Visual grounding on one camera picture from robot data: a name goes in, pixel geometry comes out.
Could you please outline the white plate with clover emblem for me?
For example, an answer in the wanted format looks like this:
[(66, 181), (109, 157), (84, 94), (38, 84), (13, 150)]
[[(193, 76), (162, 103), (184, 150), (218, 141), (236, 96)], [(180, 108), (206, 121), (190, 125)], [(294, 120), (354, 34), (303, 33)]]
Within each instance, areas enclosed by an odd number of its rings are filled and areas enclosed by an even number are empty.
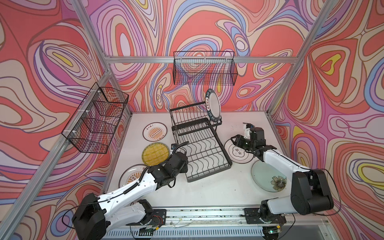
[(225, 150), (230, 157), (230, 160), (238, 164), (247, 164), (253, 160), (253, 155), (245, 152), (245, 150), (236, 147), (231, 140), (225, 143)]

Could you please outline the black metal dish rack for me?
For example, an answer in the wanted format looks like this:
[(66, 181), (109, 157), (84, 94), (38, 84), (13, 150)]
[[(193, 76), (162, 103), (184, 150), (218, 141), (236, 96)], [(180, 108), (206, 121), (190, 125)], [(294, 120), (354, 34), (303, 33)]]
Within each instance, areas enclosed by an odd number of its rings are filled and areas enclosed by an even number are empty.
[(172, 133), (176, 144), (188, 157), (186, 178), (192, 183), (214, 174), (229, 170), (233, 162), (217, 133), (222, 119), (215, 122), (207, 110), (206, 103), (200, 102), (170, 109)]

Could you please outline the green rimmed white plate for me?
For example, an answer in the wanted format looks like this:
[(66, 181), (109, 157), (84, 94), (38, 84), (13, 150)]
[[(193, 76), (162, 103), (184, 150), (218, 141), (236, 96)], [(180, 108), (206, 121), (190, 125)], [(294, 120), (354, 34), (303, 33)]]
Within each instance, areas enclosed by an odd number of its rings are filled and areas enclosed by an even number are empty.
[(221, 118), (221, 103), (213, 89), (208, 89), (205, 96), (207, 114), (211, 121), (217, 123)]

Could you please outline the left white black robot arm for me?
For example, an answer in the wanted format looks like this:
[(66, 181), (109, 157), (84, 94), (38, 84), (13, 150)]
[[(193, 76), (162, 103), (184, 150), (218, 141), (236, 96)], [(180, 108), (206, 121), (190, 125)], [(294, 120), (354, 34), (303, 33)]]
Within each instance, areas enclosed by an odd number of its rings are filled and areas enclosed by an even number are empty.
[(72, 217), (78, 239), (100, 240), (107, 232), (122, 226), (150, 223), (153, 209), (142, 197), (169, 187), (178, 174), (187, 171), (187, 156), (173, 151), (164, 162), (146, 167), (133, 182), (100, 196), (86, 195)]

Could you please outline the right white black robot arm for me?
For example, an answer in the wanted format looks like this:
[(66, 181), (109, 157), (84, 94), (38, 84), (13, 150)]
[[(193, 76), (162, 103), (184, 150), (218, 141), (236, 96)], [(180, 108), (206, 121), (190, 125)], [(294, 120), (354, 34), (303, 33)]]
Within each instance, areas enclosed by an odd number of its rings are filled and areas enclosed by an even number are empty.
[(334, 200), (326, 174), (321, 169), (310, 169), (268, 145), (264, 130), (246, 124), (244, 135), (231, 137), (231, 142), (261, 162), (279, 171), (291, 183), (289, 196), (262, 201), (258, 213), (260, 221), (270, 223), (281, 214), (317, 214), (334, 208)]

